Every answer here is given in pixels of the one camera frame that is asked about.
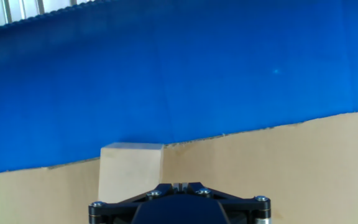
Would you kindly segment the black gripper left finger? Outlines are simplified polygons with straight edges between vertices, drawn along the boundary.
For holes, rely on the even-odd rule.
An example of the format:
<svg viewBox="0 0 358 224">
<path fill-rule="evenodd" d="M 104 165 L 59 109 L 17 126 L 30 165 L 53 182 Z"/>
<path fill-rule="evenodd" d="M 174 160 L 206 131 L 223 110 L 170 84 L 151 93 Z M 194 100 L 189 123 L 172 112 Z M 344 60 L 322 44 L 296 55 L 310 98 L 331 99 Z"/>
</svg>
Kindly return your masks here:
<svg viewBox="0 0 358 224">
<path fill-rule="evenodd" d="M 178 192 L 179 184 L 158 184 L 156 188 L 122 202 L 93 202 L 88 206 L 89 224 L 113 223 L 117 217 L 133 218 L 143 203 Z"/>
</svg>

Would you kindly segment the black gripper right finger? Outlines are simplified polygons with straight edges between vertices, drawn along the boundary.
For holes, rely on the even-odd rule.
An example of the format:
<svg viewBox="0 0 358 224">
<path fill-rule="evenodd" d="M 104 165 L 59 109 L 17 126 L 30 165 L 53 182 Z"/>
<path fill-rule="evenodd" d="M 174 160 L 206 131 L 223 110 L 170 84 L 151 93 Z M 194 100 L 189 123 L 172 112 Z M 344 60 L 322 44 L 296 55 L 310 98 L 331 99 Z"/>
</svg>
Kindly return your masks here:
<svg viewBox="0 0 358 224">
<path fill-rule="evenodd" d="M 230 223 L 271 224 L 271 200 L 263 195 L 240 198 L 205 187 L 201 182 L 179 183 L 179 194 L 190 194 L 217 201 Z"/>
</svg>

